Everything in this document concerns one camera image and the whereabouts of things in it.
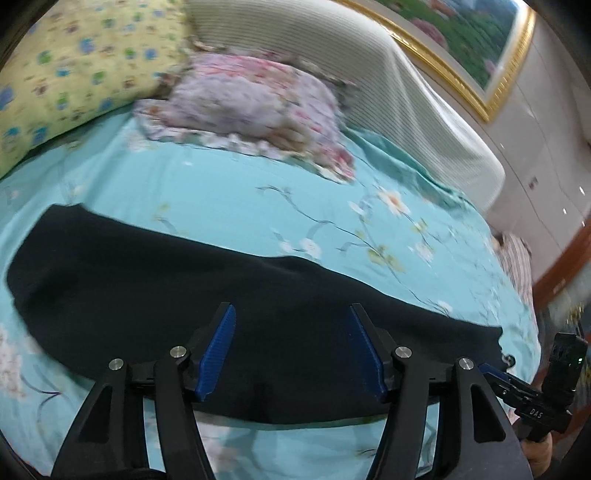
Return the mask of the person's right hand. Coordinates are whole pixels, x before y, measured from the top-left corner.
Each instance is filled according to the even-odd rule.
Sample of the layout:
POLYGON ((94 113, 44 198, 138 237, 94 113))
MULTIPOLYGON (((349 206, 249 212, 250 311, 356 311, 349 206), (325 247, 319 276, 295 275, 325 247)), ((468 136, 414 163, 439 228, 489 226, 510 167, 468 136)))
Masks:
POLYGON ((540 442, 524 439, 521 441, 522 451, 528 460, 534 479, 545 474, 552 463, 553 439, 547 434, 540 442))

